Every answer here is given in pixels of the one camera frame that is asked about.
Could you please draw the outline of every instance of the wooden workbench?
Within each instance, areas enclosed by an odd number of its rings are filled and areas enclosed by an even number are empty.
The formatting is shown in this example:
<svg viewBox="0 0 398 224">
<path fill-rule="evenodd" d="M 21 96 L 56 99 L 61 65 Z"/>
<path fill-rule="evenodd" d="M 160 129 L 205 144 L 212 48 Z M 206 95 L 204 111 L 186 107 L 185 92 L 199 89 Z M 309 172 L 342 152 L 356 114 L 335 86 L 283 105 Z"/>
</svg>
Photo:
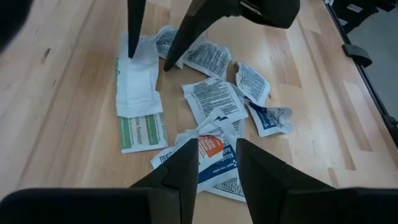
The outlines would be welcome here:
<svg viewBox="0 0 398 224">
<path fill-rule="evenodd" d="M 176 28 L 190 0 L 148 0 L 142 33 Z M 0 198 L 27 187 L 128 187 L 158 151 L 121 154 L 114 61 L 127 27 L 123 0 L 37 0 L 0 61 Z M 288 106 L 291 134 L 246 138 L 335 187 L 398 187 L 397 149 L 322 0 L 302 0 L 288 30 L 242 17 L 207 31 L 271 84 L 269 106 Z M 206 76 L 159 70 L 169 144 L 195 128 L 181 85 Z M 250 223 L 245 203 L 200 193 L 195 223 Z"/>
</svg>

